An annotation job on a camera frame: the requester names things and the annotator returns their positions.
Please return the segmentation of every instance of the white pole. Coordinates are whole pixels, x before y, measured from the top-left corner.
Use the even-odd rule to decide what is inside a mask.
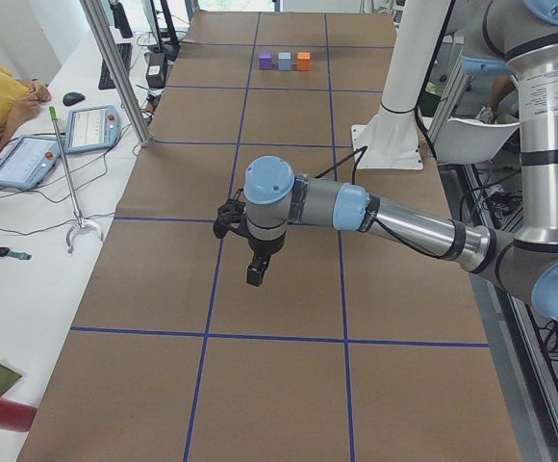
[[[422,169],[414,108],[451,2],[406,0],[379,112],[352,127],[359,168]]]

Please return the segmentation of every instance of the white desk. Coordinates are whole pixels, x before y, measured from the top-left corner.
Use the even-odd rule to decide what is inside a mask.
[[[118,33],[114,37],[116,41],[124,41]],[[134,45],[130,76],[133,84],[146,86],[144,51]],[[69,91],[79,91],[87,97],[71,109],[113,104],[120,110],[116,90],[97,89],[101,61],[94,37],[89,32],[50,84],[53,100],[43,104],[39,116],[25,123],[17,135],[52,132],[49,105],[55,106],[63,130],[68,108],[63,105],[62,98]],[[135,88],[135,92],[143,102],[146,91]],[[122,126],[125,126],[129,123],[128,118],[124,111],[120,111]],[[132,151],[137,143],[136,134],[130,128],[106,156],[108,173],[78,191],[85,216],[114,211],[136,161]],[[71,156],[70,167],[82,166],[99,154]],[[103,171],[104,163],[100,159],[73,173],[74,184],[81,185]],[[60,177],[63,177],[63,165],[58,163],[44,183]],[[68,195],[64,178],[41,190],[51,198]],[[0,195],[13,191],[4,190]],[[0,198],[0,228],[29,232],[71,218],[69,198],[58,204],[35,193]],[[112,219],[94,219],[107,233]],[[77,233],[74,252],[69,255],[65,244],[69,226],[28,237],[0,231],[0,246],[33,256],[30,261],[0,258],[0,362],[23,374],[4,398],[39,405],[102,247],[95,233]],[[0,430],[0,462],[13,462],[26,437],[27,433]]]

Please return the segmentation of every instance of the window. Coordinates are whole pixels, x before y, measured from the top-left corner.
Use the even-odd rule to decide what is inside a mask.
[[[160,0],[155,1],[155,8],[160,9]],[[140,0],[120,0],[127,14],[127,20],[133,31],[148,31],[149,26],[142,10]],[[177,31],[185,31],[189,25],[185,0],[167,0],[172,14],[174,27]],[[201,10],[232,11],[232,12],[274,12],[275,3],[272,0],[198,0]]]

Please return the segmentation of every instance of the orange cube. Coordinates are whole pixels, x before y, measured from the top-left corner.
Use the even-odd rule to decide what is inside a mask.
[[[311,70],[311,53],[299,51],[296,60],[297,70]]]

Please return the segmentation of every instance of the red bottle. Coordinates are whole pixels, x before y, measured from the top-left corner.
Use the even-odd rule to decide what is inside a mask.
[[[38,410],[28,404],[0,398],[0,428],[12,431],[29,431]]]

